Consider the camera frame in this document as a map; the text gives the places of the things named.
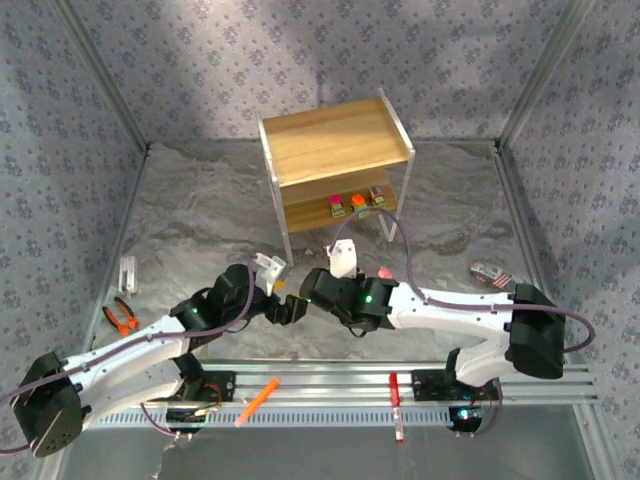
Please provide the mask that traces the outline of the orange black pliers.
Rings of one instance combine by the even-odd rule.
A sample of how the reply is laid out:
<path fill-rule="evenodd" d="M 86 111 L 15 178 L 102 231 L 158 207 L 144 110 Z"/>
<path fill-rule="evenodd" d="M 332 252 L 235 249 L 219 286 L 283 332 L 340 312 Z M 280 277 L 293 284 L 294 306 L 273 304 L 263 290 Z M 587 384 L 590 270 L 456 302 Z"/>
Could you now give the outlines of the orange black pliers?
<path fill-rule="evenodd" d="M 139 321 L 125 300 L 115 296 L 114 302 L 122 310 L 124 319 L 119 319 L 113 310 L 107 306 L 102 307 L 103 316 L 121 335 L 128 336 L 139 328 Z"/>

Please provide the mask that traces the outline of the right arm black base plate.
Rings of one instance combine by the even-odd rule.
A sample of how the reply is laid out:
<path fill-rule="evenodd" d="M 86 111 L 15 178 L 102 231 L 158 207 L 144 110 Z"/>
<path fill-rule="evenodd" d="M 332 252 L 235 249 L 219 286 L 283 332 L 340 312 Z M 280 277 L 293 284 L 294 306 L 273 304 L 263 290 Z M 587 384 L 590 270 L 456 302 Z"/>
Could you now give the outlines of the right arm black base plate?
<path fill-rule="evenodd" d="M 459 382 L 444 370 L 413 370 L 411 386 L 415 401 L 497 400 L 498 391 L 489 381 L 482 387 Z"/>

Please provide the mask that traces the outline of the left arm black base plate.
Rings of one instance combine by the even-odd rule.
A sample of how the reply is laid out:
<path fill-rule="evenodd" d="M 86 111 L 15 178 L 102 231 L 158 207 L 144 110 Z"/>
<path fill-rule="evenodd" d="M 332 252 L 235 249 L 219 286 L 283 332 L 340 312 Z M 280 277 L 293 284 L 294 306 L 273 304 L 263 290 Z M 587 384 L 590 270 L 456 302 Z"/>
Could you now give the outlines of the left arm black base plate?
<path fill-rule="evenodd" d="M 231 402 L 236 387 L 234 371 L 205 370 L 187 378 L 170 401 L 192 401 L 204 403 Z"/>

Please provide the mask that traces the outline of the striped packet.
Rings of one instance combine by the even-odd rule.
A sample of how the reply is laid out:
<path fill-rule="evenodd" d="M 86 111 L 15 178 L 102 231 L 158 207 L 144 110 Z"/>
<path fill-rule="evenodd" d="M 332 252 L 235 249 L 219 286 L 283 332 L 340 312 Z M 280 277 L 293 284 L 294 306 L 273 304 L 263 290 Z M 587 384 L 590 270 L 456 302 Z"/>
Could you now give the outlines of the striped packet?
<path fill-rule="evenodd" d="M 503 268 L 487 263 L 484 260 L 475 260 L 470 266 L 471 274 L 479 281 L 501 291 L 512 290 L 516 281 L 513 275 Z"/>

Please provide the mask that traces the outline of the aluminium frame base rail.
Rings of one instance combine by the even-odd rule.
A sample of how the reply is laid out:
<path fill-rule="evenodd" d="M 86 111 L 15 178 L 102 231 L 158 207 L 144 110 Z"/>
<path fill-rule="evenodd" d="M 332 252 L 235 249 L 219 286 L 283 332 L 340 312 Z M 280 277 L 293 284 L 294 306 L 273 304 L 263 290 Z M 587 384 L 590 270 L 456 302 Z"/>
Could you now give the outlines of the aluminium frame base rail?
<path fill-rule="evenodd" d="M 113 277 L 116 274 L 119 267 L 120 255 L 121 255 L 122 247 L 124 244 L 124 237 L 127 231 L 127 225 L 131 218 L 131 213 L 136 200 L 137 192 L 139 190 L 139 187 L 141 185 L 142 179 L 145 174 L 146 164 L 149 158 L 149 152 L 151 150 L 152 145 L 153 145 L 152 142 L 147 142 L 145 144 L 142 157 L 141 157 L 140 166 L 137 168 L 133 185 L 126 197 L 124 211 L 120 217 L 119 227 L 117 230 L 117 234 L 115 236 L 114 244 L 111 248 L 110 257 L 109 257 L 108 263 L 106 264 L 106 270 L 104 275 L 102 276 L 102 281 L 100 283 L 100 287 L 97 293 L 96 303 L 91 312 L 90 323 L 89 323 L 89 326 L 87 327 L 86 335 L 82 343 L 82 347 L 81 347 L 82 353 L 87 352 L 93 346 L 98 330 L 100 329 L 99 324 L 101 323 L 101 320 L 100 320 L 101 307 L 103 306 L 104 301 L 107 299 L 109 295 Z M 39 460 L 36 465 L 35 472 L 31 475 L 29 480 L 56 480 L 63 457 L 64 457 L 64 454 L 62 452 L 58 452 L 53 456 L 49 456 L 49 457 L 46 457 L 45 459 Z"/>
<path fill-rule="evenodd" d="M 530 229 L 527 215 L 529 204 L 513 155 L 500 140 L 494 141 L 493 149 L 497 175 L 504 190 L 515 236 L 522 251 L 526 276 L 533 285 L 559 305 L 549 290 L 546 272 L 536 248 L 536 239 Z M 595 403 L 580 400 L 572 406 L 572 409 L 594 480 L 625 480 L 598 395 L 595 395 Z"/>

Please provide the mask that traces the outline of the aluminium mounting rail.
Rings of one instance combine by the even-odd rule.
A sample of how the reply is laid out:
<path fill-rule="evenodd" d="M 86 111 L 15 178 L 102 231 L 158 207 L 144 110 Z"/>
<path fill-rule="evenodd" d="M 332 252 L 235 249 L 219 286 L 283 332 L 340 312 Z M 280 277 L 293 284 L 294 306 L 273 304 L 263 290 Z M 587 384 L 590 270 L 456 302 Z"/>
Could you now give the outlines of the aluminium mounting rail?
<path fill-rule="evenodd" d="M 279 387 L 267 400 L 270 407 L 369 407 L 391 401 L 389 374 L 396 372 L 401 403 L 456 406 L 454 402 L 416 402 L 411 386 L 413 370 L 440 370 L 436 363 L 347 362 L 347 361 L 222 361 L 202 362 L 207 370 L 232 370 L 237 373 L 234 400 L 241 404 L 256 397 L 272 378 Z M 559 380 L 541 380 L 524 374 L 502 375 L 499 379 L 500 402 L 482 401 L 493 408 L 503 405 L 574 405 L 580 400 L 595 403 L 595 389 L 588 369 L 580 365 L 565 367 Z"/>

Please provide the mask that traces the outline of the aluminium frame post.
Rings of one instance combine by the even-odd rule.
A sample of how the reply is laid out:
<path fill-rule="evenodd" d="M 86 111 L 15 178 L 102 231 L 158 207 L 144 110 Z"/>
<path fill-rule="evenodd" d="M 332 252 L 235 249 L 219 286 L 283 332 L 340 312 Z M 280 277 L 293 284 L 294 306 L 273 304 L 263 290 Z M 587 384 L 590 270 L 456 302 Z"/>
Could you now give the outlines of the aluminium frame post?
<path fill-rule="evenodd" d="M 71 0 L 47 1 L 57 14 L 71 43 L 78 51 L 126 136 L 139 152 L 146 154 L 148 142 L 145 140 L 133 112 L 121 94 L 115 78 L 109 72 L 108 66 L 102 58 L 89 29 L 85 26 Z"/>
<path fill-rule="evenodd" d="M 565 1 L 557 23 L 551 29 L 547 42 L 497 140 L 499 152 L 510 148 L 517 139 L 558 64 L 595 3 L 596 0 Z"/>

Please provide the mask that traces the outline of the orange marker pen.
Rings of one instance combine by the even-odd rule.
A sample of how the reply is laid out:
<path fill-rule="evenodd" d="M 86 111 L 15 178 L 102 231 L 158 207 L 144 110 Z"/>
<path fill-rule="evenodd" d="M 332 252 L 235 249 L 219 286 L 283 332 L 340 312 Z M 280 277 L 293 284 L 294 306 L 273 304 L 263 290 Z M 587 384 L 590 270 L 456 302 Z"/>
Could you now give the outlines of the orange marker pen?
<path fill-rule="evenodd" d="M 264 402 L 274 393 L 279 387 L 280 380 L 278 378 L 272 378 L 269 383 L 259 392 L 259 394 L 249 402 L 242 413 L 234 420 L 234 427 L 240 428 L 243 426 L 252 415 L 254 415 Z"/>

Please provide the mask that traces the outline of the white plastic bracket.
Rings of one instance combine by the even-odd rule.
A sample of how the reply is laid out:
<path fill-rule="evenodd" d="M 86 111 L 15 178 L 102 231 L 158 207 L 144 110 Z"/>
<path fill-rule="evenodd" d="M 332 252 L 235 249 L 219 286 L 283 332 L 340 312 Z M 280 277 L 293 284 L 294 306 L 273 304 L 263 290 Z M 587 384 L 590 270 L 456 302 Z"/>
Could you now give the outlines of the white plastic bracket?
<path fill-rule="evenodd" d="M 135 256 L 120 258 L 118 291 L 127 298 L 135 295 L 138 291 L 138 262 Z"/>

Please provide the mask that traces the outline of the wooden shelf white frame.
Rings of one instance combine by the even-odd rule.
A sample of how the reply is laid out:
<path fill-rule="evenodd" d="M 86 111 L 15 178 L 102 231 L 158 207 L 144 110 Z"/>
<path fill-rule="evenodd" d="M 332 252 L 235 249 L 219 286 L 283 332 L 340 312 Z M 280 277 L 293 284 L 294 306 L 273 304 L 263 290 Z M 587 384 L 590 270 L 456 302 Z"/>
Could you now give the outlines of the wooden shelf white frame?
<path fill-rule="evenodd" d="M 339 224 L 330 213 L 338 196 L 346 210 L 370 188 L 382 189 L 384 206 L 400 215 L 415 148 L 383 91 L 350 103 L 278 117 L 256 117 L 271 198 L 286 258 L 290 236 Z"/>

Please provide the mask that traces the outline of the red white marker pen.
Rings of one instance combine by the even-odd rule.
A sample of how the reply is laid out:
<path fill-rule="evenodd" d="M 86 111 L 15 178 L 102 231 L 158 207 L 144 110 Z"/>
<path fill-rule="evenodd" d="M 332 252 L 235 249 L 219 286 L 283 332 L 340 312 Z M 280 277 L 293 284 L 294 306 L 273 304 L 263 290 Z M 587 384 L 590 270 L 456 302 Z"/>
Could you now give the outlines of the red white marker pen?
<path fill-rule="evenodd" d="M 401 399 L 399 393 L 398 376 L 396 372 L 389 374 L 389 388 L 392 408 L 392 418 L 394 422 L 395 441 L 398 444 L 404 442 L 404 428 L 401 415 Z"/>

